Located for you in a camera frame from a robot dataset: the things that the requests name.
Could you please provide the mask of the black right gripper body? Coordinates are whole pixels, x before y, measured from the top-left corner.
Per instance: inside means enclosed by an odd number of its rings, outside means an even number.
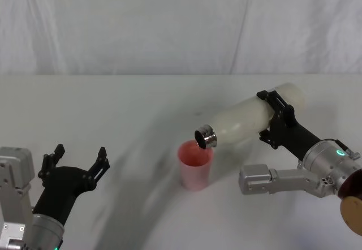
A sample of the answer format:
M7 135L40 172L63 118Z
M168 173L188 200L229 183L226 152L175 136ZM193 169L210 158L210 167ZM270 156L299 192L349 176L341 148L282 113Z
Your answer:
M299 124L294 116L284 118L283 115L275 115L271 119L268 139L274 149L283 146L298 160L303 160L310 148L321 141Z

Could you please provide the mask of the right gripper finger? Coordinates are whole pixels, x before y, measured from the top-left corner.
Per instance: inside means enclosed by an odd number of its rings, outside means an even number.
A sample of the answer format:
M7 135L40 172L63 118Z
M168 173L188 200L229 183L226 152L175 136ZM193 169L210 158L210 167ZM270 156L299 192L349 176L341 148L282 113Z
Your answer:
M295 126L294 107L288 104L276 90L271 92L263 90L257 92L256 95L259 99L265 101L274 111L270 124L280 123L287 128Z
M259 139L273 149L279 147L279 133L277 130L265 129L259 133Z

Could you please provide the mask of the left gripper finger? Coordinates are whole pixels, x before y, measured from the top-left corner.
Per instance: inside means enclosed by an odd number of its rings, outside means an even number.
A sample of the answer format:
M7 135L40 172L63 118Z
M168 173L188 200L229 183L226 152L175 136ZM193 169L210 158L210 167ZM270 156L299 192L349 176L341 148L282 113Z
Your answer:
M38 177L46 178L46 176L50 174L50 170L56 167L64 153L65 148L63 144L58 144L53 153L44 154L41 170L38 172Z
M95 163L84 175L85 187L87 191L93 191L97 183L110 168L109 160L105 147L100 147Z

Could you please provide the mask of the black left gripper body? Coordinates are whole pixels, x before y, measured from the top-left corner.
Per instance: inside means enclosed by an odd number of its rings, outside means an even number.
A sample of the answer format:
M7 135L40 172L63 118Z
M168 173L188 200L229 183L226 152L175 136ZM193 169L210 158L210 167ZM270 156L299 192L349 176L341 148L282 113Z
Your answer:
M33 214L42 214L64 225L76 199L84 192L96 188L96 181L88 171L77 167L55 167L41 170L38 177L44 190L33 209Z

